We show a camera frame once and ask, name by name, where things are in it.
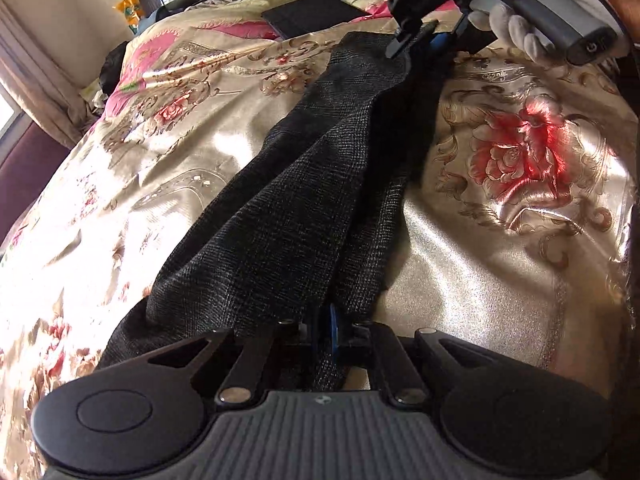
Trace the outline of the dark grey knit pants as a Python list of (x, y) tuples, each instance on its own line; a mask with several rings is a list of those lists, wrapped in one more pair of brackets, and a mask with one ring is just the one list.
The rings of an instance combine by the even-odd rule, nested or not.
[(388, 37), (350, 32), (112, 333), (108, 367), (215, 328), (241, 336), (333, 306), (370, 318), (410, 178), (434, 134), (454, 53), (424, 35), (389, 60)]

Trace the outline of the maroon padded window bench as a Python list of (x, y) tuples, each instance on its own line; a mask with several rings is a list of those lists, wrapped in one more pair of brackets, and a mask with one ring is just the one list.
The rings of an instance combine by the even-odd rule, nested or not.
[(1, 139), (1, 239), (46, 187), (70, 150), (20, 120)]

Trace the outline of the floral satin bedspread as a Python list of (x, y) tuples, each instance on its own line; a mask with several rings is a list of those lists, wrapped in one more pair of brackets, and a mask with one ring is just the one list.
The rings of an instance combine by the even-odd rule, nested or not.
[[(1, 474), (43, 464), (29, 416), (90, 373), (204, 208), (350, 32), (278, 41), (215, 0), (127, 49), (105, 112), (1, 251)], [(492, 44), (462, 58), (408, 187), (376, 318), (431, 325), (610, 393), (628, 327), (626, 251), (637, 119), (588, 66), (541, 68)]]

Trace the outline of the yellow packet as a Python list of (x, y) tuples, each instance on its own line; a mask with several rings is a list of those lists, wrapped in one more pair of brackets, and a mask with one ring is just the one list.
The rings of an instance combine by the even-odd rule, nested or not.
[(135, 35), (142, 20), (145, 18), (140, 0), (120, 0), (113, 9), (124, 17), (128, 28)]

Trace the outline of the black bag by bed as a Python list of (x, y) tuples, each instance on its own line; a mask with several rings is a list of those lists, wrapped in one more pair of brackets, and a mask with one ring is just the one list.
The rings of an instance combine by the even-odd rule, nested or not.
[(123, 41), (105, 57), (99, 73), (99, 85), (104, 94), (110, 96), (118, 85), (122, 63), (128, 42)]

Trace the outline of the right beige curtain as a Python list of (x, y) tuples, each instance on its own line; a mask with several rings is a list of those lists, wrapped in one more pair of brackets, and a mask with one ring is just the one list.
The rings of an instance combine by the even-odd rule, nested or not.
[(70, 150), (96, 121), (80, 89), (43, 52), (4, 1), (1, 1), (1, 83), (48, 136)]

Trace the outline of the black folded cloth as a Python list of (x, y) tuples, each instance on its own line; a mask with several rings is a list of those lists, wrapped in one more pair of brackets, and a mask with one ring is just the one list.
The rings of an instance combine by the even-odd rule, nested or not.
[(262, 19), (283, 39), (320, 32), (365, 16), (366, 12), (341, 0), (296, 0), (262, 12)]

